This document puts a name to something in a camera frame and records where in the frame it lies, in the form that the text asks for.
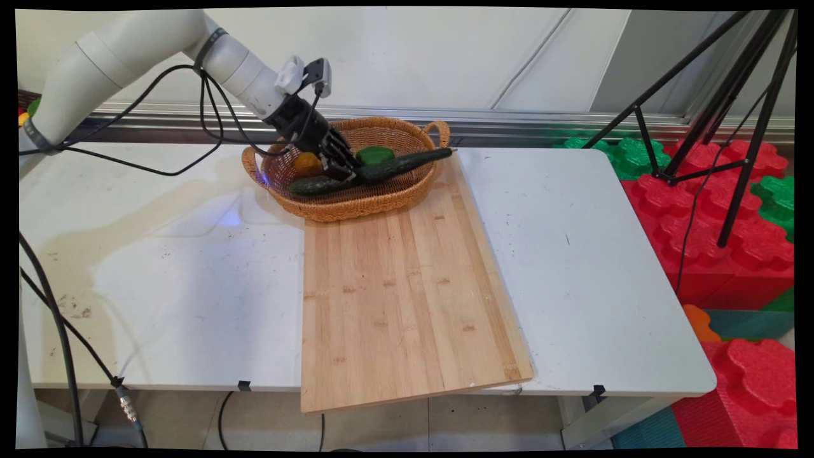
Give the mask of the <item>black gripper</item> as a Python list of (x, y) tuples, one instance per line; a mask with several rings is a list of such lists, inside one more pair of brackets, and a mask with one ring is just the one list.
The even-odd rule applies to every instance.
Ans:
[(319, 153), (322, 171), (329, 179), (352, 181), (361, 167), (343, 134), (330, 130), (329, 123), (313, 104), (300, 96), (288, 95), (263, 122), (274, 128), (280, 139), (276, 144), (293, 145), (300, 151)]

